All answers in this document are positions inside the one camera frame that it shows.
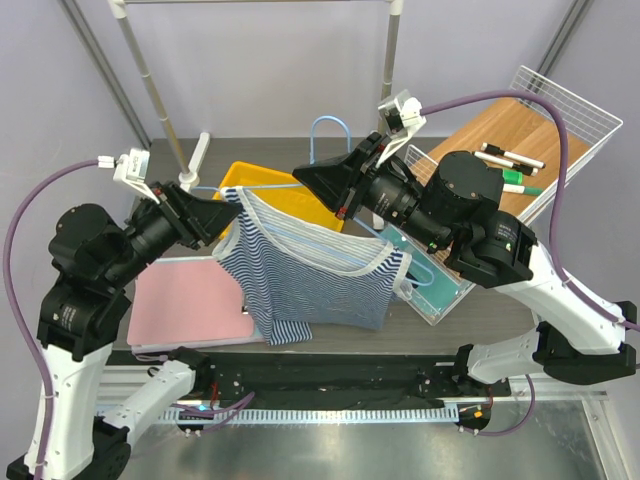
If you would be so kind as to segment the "light blue wire hanger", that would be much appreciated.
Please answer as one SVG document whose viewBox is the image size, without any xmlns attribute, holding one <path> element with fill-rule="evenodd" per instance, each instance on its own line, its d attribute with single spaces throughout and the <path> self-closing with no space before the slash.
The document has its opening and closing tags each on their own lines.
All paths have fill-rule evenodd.
<svg viewBox="0 0 640 480">
<path fill-rule="evenodd" d="M 203 166 L 200 170 L 200 183 L 192 190 L 208 194 L 209 197 L 215 194 L 226 175 L 227 171 L 235 161 L 242 161 L 274 170 L 291 173 L 294 167 L 303 163 L 309 163 L 310 159 L 324 160 L 345 154 L 355 146 L 348 127 L 341 125 L 345 132 L 342 134 L 343 140 L 338 137 L 316 136 L 311 134 L 311 139 L 303 138 L 228 138 L 213 140 L 212 146 L 207 150 Z M 364 217 L 356 221 L 347 221 L 347 226 L 343 227 L 343 233 L 364 234 L 369 229 L 369 236 L 373 235 L 373 220 L 370 214 L 367 221 Z"/>
</svg>

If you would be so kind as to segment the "blue white striped tank top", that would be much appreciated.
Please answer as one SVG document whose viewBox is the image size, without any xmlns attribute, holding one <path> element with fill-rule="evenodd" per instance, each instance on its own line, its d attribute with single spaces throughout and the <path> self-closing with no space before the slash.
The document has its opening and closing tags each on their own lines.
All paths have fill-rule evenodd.
<svg viewBox="0 0 640 480">
<path fill-rule="evenodd" d="M 246 188 L 221 195 L 242 212 L 212 256 L 269 345 L 309 341 L 314 324 L 379 330 L 390 303 L 410 299 L 412 257 L 391 242 L 306 222 Z"/>
</svg>

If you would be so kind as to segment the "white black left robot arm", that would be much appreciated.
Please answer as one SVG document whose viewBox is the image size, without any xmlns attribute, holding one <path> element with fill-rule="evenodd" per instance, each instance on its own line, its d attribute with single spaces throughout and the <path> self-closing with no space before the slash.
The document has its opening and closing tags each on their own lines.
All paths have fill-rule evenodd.
<svg viewBox="0 0 640 480">
<path fill-rule="evenodd" d="M 58 278 L 42 301 L 37 328 L 46 373 L 36 428 L 28 451 L 8 466 L 8 478 L 115 479 L 165 409 L 211 391 L 209 357 L 180 347 L 123 405 L 96 411 L 101 376 L 131 305 L 126 287 L 172 246 L 213 243 L 241 210 L 167 182 L 152 185 L 124 226 L 93 203 L 58 220 L 48 247 Z"/>
</svg>

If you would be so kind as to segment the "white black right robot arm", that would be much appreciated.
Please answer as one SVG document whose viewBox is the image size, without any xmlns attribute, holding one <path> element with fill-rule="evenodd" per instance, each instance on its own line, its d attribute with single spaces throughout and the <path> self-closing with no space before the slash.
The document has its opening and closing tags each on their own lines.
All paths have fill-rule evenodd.
<svg viewBox="0 0 640 480">
<path fill-rule="evenodd" d="M 537 315 L 519 337 L 459 348 L 451 380 L 460 393 L 532 373 L 573 385 L 635 374 L 636 352 L 626 342 L 635 306 L 577 291 L 535 233 L 500 209 L 503 174 L 474 154 L 446 154 L 421 183 L 375 133 L 352 152 L 299 166 L 293 175 L 338 218 L 367 209 L 429 252 L 446 251 L 447 268 L 462 279 Z"/>
</svg>

